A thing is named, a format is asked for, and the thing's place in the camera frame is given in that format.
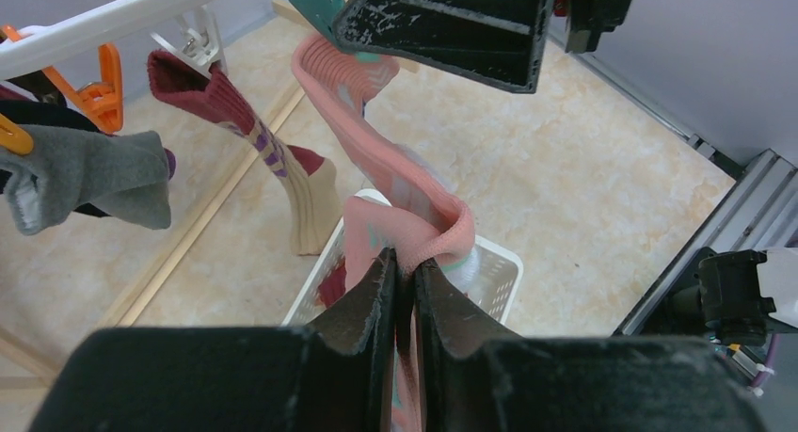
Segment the red sock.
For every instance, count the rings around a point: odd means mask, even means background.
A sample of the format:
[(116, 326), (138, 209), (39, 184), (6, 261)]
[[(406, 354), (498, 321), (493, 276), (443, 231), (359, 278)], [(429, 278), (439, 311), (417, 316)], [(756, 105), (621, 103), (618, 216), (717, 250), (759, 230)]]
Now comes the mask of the red sock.
[(339, 263), (319, 283), (317, 294), (319, 301), (326, 308), (329, 308), (345, 294), (345, 278), (345, 264)]

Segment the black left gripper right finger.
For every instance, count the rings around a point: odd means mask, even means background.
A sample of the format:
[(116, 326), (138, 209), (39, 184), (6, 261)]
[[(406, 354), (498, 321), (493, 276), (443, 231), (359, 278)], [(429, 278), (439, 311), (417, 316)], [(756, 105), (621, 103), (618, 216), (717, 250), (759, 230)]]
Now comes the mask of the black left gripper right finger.
[(761, 431), (728, 365), (681, 337), (524, 338), (434, 261), (413, 273), (426, 431)]

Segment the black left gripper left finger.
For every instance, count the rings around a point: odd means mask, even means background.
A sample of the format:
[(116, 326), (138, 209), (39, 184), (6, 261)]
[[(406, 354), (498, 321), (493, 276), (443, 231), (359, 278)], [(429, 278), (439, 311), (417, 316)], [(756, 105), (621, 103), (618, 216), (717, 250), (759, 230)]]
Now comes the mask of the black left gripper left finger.
[(304, 326), (103, 328), (33, 431), (387, 431), (396, 255)]

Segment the pink sock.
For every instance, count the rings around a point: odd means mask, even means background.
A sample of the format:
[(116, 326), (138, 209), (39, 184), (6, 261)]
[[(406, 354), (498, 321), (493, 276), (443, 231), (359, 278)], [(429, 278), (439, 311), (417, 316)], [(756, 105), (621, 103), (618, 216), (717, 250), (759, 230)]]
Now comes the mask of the pink sock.
[(312, 35), (295, 49), (292, 70), (348, 158), (388, 201), (353, 196), (344, 202), (344, 290), (361, 281), (383, 248), (392, 248), (401, 287), (411, 289), (414, 270), (434, 260), (450, 283), (468, 292), (480, 266), (470, 207), (417, 153), (391, 142), (364, 118), (365, 105), (399, 72), (395, 59), (360, 62)]

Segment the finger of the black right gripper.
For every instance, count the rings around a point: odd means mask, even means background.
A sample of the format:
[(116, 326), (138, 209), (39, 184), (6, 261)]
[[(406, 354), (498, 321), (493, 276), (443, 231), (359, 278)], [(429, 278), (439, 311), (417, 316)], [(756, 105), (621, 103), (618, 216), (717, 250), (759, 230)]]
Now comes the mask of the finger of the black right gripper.
[(605, 33), (614, 32), (628, 15), (632, 0), (567, 0), (567, 53), (595, 52)]
[(348, 0), (334, 36), (516, 94), (536, 91), (554, 0)]

